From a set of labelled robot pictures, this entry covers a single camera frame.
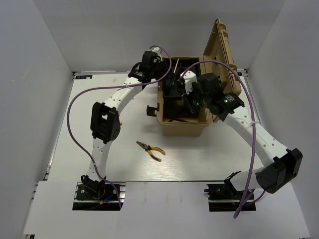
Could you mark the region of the black toolbox tray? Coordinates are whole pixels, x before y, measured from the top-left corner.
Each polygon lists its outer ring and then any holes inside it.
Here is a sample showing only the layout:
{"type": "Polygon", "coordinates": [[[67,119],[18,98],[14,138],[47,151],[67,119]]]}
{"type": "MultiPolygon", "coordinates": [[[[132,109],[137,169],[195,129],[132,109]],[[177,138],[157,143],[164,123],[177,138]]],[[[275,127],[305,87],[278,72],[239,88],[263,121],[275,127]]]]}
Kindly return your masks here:
{"type": "Polygon", "coordinates": [[[163,90],[163,98],[164,99],[172,99],[172,100],[181,100],[181,94],[178,90],[178,78],[180,74],[182,74],[189,66],[192,64],[199,62],[199,58],[180,58],[179,59],[179,65],[176,70],[176,74],[173,74],[174,66],[176,63],[176,59],[172,58],[171,59],[171,67],[170,67],[170,72],[167,74],[165,79],[162,81],[162,90],[163,90]],[[174,89],[172,93],[169,93],[169,87],[170,87],[170,82],[172,79],[175,79],[175,84],[174,84],[174,89]]]}

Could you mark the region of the green black precision screwdriver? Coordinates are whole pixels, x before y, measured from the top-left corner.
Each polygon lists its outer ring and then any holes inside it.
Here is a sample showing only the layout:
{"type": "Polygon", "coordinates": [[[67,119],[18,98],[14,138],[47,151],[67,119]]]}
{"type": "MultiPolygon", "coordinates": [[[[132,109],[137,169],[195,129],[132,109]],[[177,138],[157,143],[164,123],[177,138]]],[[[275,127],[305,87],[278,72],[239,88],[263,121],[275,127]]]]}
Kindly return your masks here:
{"type": "Polygon", "coordinates": [[[172,79],[170,82],[169,93],[171,94],[174,89],[175,79],[172,79]]]}

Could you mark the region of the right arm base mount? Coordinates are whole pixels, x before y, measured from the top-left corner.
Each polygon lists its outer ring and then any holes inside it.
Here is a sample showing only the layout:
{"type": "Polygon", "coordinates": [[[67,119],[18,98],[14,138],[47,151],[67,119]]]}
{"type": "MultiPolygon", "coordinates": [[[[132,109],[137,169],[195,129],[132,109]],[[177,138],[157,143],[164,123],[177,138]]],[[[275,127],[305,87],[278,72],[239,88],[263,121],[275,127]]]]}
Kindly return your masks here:
{"type": "Polygon", "coordinates": [[[235,212],[243,191],[231,189],[225,183],[210,183],[206,185],[204,194],[208,198],[210,212],[235,212]]]}

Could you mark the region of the tan plastic toolbox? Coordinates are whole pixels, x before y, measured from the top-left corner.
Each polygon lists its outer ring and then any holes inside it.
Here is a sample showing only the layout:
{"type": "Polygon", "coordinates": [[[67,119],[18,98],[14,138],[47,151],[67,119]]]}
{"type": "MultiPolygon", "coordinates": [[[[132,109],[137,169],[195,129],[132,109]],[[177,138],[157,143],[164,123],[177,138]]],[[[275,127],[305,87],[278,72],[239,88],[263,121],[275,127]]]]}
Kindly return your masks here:
{"type": "MultiPolygon", "coordinates": [[[[228,68],[231,68],[233,71],[237,71],[237,66],[231,54],[226,25],[220,19],[215,20],[202,57],[180,58],[199,58],[199,62],[192,64],[187,69],[197,76],[213,73],[218,77],[219,84],[225,93],[241,94],[239,81],[228,70],[228,68]]],[[[164,58],[164,62],[168,67],[171,67],[171,59],[164,58]]],[[[191,112],[183,98],[181,100],[164,99],[162,81],[158,86],[157,102],[159,111],[156,118],[162,126],[163,136],[198,137],[211,123],[220,120],[218,116],[213,115],[205,108],[196,108],[191,112]],[[172,117],[198,118],[198,122],[168,122],[167,120],[172,117]]]]}

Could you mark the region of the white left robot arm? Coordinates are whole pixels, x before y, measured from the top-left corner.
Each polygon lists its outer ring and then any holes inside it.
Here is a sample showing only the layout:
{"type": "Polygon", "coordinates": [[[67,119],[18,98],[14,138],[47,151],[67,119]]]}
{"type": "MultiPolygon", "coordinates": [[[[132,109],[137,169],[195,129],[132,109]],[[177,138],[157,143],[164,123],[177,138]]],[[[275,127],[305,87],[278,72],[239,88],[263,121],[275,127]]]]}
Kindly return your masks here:
{"type": "Polygon", "coordinates": [[[145,51],[141,62],[128,74],[124,87],[115,91],[104,102],[96,102],[92,107],[90,129],[93,136],[94,161],[90,163],[87,174],[81,177],[81,181],[95,199],[105,194],[106,162],[111,144],[120,133],[120,113],[147,83],[152,79],[161,79],[167,74],[167,66],[162,61],[161,54],[162,49],[158,46],[145,51]]]}

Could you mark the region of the brown hex key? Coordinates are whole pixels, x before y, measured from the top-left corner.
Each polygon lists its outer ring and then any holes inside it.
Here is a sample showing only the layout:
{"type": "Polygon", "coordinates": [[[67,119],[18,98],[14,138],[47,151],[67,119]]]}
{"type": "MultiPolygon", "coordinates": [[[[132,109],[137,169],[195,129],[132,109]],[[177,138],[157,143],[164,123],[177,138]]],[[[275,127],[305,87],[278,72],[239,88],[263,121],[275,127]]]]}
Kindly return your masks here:
{"type": "Polygon", "coordinates": [[[172,117],[167,120],[168,122],[198,122],[198,118],[181,118],[172,117]]]}

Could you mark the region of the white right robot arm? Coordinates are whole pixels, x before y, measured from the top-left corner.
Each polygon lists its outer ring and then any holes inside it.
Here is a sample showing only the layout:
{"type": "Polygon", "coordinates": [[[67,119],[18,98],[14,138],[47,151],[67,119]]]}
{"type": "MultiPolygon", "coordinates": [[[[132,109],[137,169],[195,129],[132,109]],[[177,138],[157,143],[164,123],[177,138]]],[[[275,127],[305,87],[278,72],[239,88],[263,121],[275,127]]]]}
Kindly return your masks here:
{"type": "Polygon", "coordinates": [[[235,172],[224,180],[226,195],[238,198],[247,178],[254,189],[274,194],[298,175],[303,155],[274,139],[260,123],[253,121],[245,103],[235,93],[225,93],[213,73],[196,76],[187,71],[180,75],[181,93],[190,109],[206,108],[233,128],[259,157],[263,166],[251,173],[235,172]]]}

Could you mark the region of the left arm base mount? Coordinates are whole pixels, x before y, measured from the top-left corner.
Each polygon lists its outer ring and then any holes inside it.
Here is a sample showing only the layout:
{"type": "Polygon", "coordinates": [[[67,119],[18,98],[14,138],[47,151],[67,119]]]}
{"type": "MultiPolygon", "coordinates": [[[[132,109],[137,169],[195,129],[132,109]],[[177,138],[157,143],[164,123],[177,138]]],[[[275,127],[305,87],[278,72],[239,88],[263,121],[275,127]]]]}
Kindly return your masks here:
{"type": "Polygon", "coordinates": [[[124,183],[115,184],[120,199],[115,189],[110,184],[105,184],[98,193],[93,192],[78,182],[73,200],[73,211],[119,211],[125,200],[126,186],[124,183]]]}

